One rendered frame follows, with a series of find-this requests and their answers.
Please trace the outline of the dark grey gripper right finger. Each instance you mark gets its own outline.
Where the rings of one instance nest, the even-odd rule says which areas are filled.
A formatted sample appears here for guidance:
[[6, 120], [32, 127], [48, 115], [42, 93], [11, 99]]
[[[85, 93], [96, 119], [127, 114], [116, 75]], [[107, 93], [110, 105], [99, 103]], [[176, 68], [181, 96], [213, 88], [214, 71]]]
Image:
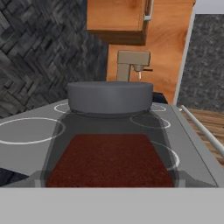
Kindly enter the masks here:
[[193, 175], [186, 171], [174, 171], [172, 180], [175, 187], [180, 188], [214, 188], [217, 187], [210, 175]]

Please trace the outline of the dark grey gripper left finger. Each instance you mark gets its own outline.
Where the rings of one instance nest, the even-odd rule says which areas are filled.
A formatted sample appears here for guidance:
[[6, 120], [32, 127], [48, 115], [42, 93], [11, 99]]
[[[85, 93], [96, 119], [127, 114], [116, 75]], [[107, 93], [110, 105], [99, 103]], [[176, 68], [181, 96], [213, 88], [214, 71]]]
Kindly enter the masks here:
[[44, 179], [44, 174], [42, 171], [35, 171], [30, 177], [5, 185], [4, 188], [15, 188], [15, 187], [45, 187], [46, 180]]

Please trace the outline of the wooden wall cabinet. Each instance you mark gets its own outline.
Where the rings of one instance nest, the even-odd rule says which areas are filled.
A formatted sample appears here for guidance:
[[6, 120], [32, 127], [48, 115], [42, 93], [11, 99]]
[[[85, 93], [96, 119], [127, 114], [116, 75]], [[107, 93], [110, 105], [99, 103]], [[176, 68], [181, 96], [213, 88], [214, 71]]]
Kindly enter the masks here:
[[111, 45], [143, 46], [147, 0], [87, 0], [87, 30]]

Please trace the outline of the beige coffee machine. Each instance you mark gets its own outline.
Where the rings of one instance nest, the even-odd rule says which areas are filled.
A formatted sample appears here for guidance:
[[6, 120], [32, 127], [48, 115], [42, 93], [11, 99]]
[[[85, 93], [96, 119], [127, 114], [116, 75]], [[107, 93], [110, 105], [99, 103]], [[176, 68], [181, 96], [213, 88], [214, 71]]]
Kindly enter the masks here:
[[129, 81], [130, 70], [138, 73], [138, 79], [142, 77], [142, 71], [150, 65], [151, 53], [145, 51], [120, 50], [117, 53], [117, 81]]

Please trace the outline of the grey stove hob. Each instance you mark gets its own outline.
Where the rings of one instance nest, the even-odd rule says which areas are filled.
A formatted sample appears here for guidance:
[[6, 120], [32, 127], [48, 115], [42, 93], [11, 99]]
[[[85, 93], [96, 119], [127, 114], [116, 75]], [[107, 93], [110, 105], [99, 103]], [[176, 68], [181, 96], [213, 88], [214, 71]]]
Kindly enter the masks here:
[[[67, 102], [59, 101], [0, 119], [0, 167], [13, 173], [3, 181], [3, 186], [27, 179], [37, 171], [42, 171], [45, 178], [53, 144], [67, 131], [61, 119], [70, 112]], [[217, 187], [224, 187], [224, 169], [177, 108], [154, 104], [150, 112], [162, 123], [164, 135], [163, 141], [154, 135], [153, 146], [164, 147], [175, 157], [175, 164], [167, 168], [171, 176], [175, 171], [210, 175]]]

